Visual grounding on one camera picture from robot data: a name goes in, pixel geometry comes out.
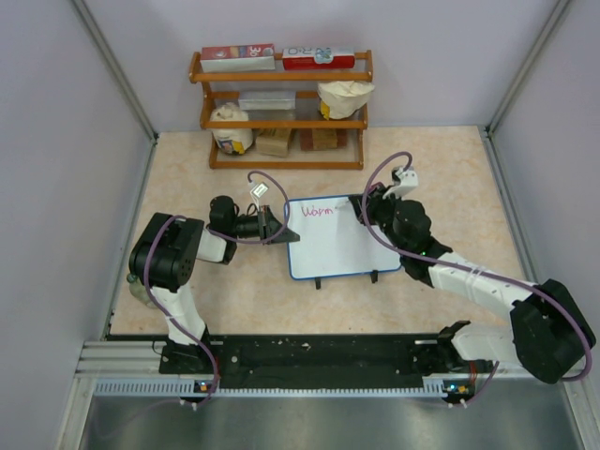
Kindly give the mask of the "blue framed whiteboard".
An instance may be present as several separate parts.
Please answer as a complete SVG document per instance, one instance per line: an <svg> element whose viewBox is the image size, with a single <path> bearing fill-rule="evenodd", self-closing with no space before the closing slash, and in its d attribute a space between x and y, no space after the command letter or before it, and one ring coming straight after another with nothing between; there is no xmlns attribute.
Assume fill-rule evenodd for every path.
<svg viewBox="0 0 600 450"><path fill-rule="evenodd" d="M295 280L396 272L399 255L370 234L349 205L336 209L347 195L292 199L288 228L300 241L288 245L290 275Z"/></svg>

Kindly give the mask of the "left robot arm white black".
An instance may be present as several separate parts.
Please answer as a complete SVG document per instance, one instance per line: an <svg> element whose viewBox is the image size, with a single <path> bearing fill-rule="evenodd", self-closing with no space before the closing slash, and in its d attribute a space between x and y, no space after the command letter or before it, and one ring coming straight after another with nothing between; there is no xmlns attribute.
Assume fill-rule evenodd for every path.
<svg viewBox="0 0 600 450"><path fill-rule="evenodd" d="M159 309L169 334L162 373L214 374L217 359L210 333L195 306L190 280L195 262L228 264L238 244L288 244L300 240L268 205L242 214L228 196L210 202L209 222L155 213L131 250L129 275Z"/></svg>

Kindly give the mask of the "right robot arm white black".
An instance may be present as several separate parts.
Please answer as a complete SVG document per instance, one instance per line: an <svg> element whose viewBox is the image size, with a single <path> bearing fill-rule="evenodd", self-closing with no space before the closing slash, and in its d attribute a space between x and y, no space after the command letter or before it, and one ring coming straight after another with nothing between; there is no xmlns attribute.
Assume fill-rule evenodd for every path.
<svg viewBox="0 0 600 450"><path fill-rule="evenodd" d="M596 338L581 311L559 281L520 281L468 262L431 233L431 220L420 202L387 193L382 185L349 198L359 223L384 247L396 252L406 274L433 289L465 297L505 320L500 327L457 325L440 344L440 364L451 371L471 360L515 364L544 383L570 381L592 368Z"/></svg>

